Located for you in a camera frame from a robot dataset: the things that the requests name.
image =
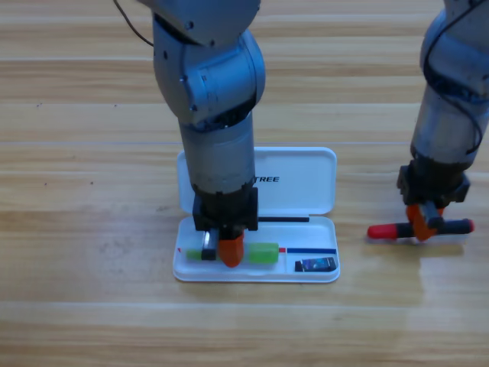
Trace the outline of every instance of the blue stripe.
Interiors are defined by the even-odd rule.
[[[336,255],[335,248],[288,248],[287,254],[331,254]]]

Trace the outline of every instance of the open lid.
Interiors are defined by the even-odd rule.
[[[336,155],[328,148],[255,147],[259,216],[325,214],[335,205]],[[180,207],[192,212],[195,193],[185,152],[176,160]]]

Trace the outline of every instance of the orange object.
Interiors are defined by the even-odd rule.
[[[235,268],[243,259],[243,238],[244,235],[240,235],[237,239],[219,240],[218,255],[228,268]]]
[[[442,215],[443,208],[438,209],[438,213],[439,215]],[[436,234],[436,229],[428,228],[428,225],[423,218],[419,205],[409,205],[406,208],[406,215],[407,219],[413,225],[414,235],[418,240],[426,241]]]

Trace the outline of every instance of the battery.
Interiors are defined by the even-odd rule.
[[[336,270],[334,258],[308,258],[296,261],[296,271],[330,272],[334,270]]]

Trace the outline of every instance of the robotic arm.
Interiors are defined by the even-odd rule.
[[[202,256],[215,259],[218,241],[236,248],[257,230],[251,110],[265,65],[247,28],[260,0],[138,1],[153,13],[154,72],[180,125]]]
[[[444,226],[442,212],[463,202],[489,119],[489,1],[445,0],[421,51],[427,86],[411,141],[413,160],[397,186],[419,240]]]

